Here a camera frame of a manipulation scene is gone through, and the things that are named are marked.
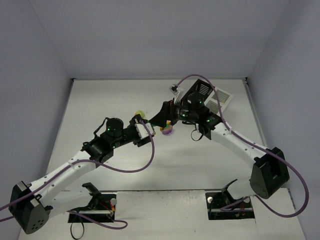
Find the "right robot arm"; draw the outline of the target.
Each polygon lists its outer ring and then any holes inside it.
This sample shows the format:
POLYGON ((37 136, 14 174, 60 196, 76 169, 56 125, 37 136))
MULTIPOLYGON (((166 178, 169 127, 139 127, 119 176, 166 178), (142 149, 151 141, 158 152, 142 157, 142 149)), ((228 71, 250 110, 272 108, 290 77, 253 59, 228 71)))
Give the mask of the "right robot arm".
POLYGON ((202 136, 230 150, 251 169, 250 177, 233 180, 224 187, 233 200, 254 195, 269 199, 290 179, 287 165, 279 160, 284 156, 279 148, 267 149, 232 131, 219 115, 205 106, 202 94, 191 93, 182 102, 163 102, 150 123, 164 128, 167 122, 174 125, 178 121, 194 125, 202 136))

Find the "orange green lime lego stack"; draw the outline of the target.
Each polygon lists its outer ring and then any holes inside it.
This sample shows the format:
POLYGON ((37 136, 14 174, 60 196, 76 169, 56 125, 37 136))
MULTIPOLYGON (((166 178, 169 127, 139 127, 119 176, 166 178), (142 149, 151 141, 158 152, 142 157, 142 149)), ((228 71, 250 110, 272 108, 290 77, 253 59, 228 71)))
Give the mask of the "orange green lime lego stack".
POLYGON ((161 132, 161 131, 163 130, 162 127, 157 126, 157 125, 155 125, 155 124, 152 124, 152 123, 150 123, 150 122, 148 122, 148 123, 146 124, 146 126, 147 126, 147 128, 149 129, 150 132, 155 132, 155 131, 160 131, 160 132, 161 132))

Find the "lime and orange lego stack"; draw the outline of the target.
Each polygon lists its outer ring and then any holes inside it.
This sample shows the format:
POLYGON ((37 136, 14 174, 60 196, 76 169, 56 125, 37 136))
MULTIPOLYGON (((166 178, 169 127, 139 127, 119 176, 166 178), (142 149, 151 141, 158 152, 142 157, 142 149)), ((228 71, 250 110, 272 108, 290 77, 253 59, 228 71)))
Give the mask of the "lime and orange lego stack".
POLYGON ((135 115, 135 116, 140 115, 142 118, 145 118, 145 117, 146 117, 145 112, 142 111, 142 110, 137 110, 134 115, 135 115))

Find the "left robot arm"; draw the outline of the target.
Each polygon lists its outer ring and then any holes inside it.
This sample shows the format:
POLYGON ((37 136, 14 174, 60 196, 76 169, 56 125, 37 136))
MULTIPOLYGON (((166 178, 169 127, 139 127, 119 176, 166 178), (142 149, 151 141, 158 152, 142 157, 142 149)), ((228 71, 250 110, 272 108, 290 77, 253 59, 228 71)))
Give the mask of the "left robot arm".
POLYGON ((114 151, 126 144, 137 147, 154 143, 155 130, 152 124, 135 115, 127 127, 121 119, 106 117, 100 128, 93 132, 93 139, 82 144, 81 149, 64 164, 31 183, 20 181, 12 188, 7 209, 25 234, 30 235, 42 228, 50 219, 77 208, 94 209, 101 202, 101 192, 90 182, 79 190, 66 188, 80 177, 99 167, 133 174, 147 168, 124 170, 106 165, 114 151))

